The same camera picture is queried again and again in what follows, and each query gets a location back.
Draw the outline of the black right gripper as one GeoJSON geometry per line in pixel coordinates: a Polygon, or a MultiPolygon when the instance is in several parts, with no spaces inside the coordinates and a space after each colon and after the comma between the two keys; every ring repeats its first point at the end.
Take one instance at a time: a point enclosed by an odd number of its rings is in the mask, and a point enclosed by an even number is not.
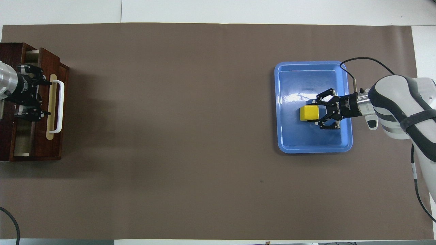
{"type": "Polygon", "coordinates": [[[358,107],[358,93],[339,97],[335,89],[329,88],[316,95],[315,105],[332,107],[332,113],[314,120],[321,130],[339,130],[344,118],[363,116],[358,107]]]}

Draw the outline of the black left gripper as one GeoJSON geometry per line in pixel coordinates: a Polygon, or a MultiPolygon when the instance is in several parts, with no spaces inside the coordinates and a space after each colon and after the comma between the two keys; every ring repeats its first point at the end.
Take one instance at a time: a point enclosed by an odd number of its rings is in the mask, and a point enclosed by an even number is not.
{"type": "Polygon", "coordinates": [[[17,66],[18,73],[6,73],[6,101],[19,104],[14,116],[26,121],[41,121],[51,115],[42,110],[42,102],[38,100],[37,86],[52,83],[43,75],[43,69],[30,64],[17,66]]]}

